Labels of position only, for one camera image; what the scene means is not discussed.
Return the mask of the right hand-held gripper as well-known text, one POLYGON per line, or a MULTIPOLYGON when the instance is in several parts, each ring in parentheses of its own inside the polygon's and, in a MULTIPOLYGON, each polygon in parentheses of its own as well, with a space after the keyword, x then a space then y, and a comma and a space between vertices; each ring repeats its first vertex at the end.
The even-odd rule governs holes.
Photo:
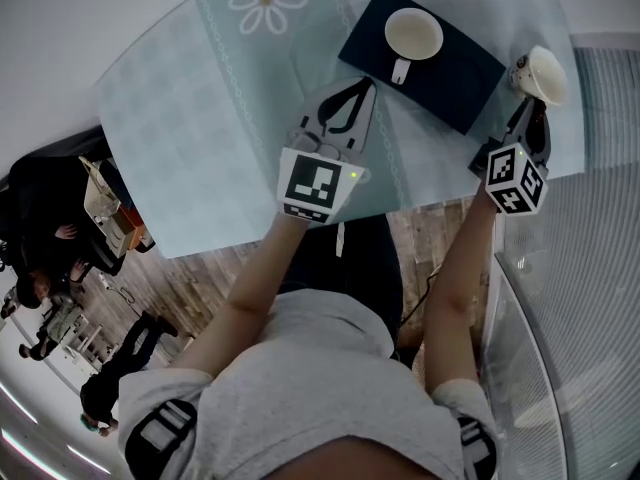
POLYGON ((502 139, 489 138, 468 169, 484 180, 485 191, 506 215, 538 213, 548 186, 551 154, 547 106, 526 97, 509 119, 502 139))

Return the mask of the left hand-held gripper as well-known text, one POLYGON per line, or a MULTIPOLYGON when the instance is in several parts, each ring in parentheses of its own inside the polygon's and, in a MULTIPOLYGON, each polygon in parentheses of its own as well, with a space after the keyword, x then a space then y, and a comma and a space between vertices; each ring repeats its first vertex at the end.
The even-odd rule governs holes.
POLYGON ((305 102, 281 151, 281 212, 319 224, 333 220, 364 176, 375 101, 373 80, 359 77, 329 97, 305 102))

